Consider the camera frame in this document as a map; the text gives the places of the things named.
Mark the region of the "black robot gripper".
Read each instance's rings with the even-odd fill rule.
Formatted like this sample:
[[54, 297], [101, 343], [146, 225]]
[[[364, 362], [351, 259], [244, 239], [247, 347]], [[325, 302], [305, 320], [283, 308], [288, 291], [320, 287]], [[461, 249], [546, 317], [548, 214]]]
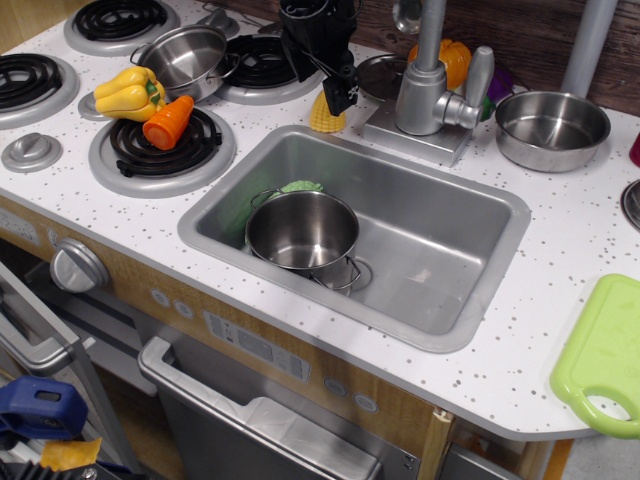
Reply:
[[357, 103], [358, 70], [349, 50], [361, 1], [280, 1], [278, 15], [285, 55], [302, 82], [322, 71], [329, 112], [341, 114]]

